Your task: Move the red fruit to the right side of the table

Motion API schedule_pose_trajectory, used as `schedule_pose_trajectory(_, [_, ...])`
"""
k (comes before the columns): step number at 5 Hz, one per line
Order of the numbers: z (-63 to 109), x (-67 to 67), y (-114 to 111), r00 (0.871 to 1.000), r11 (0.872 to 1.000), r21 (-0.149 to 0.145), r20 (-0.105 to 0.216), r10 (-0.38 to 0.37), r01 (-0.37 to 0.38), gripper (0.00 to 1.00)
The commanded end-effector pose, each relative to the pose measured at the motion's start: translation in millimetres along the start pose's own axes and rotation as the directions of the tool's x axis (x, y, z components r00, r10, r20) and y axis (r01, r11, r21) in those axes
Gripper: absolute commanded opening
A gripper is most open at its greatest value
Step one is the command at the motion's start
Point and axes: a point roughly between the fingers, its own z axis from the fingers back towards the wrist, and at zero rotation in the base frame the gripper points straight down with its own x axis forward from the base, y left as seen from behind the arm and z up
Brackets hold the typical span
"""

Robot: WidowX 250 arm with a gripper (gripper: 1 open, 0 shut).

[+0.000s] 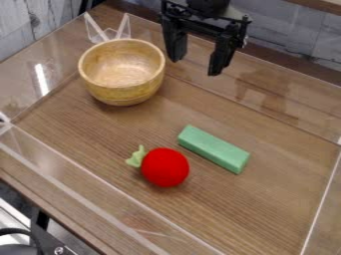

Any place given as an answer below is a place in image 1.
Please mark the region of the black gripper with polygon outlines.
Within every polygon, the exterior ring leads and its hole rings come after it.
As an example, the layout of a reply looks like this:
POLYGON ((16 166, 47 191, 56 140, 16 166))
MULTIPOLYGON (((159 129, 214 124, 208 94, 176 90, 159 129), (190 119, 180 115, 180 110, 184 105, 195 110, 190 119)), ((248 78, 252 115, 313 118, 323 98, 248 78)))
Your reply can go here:
POLYGON ((235 50, 243 45, 251 18, 238 11, 230 0, 162 0, 162 27, 170 60, 175 63, 186 54, 187 30, 219 33, 210 54, 207 74, 218 76, 228 66, 235 50))

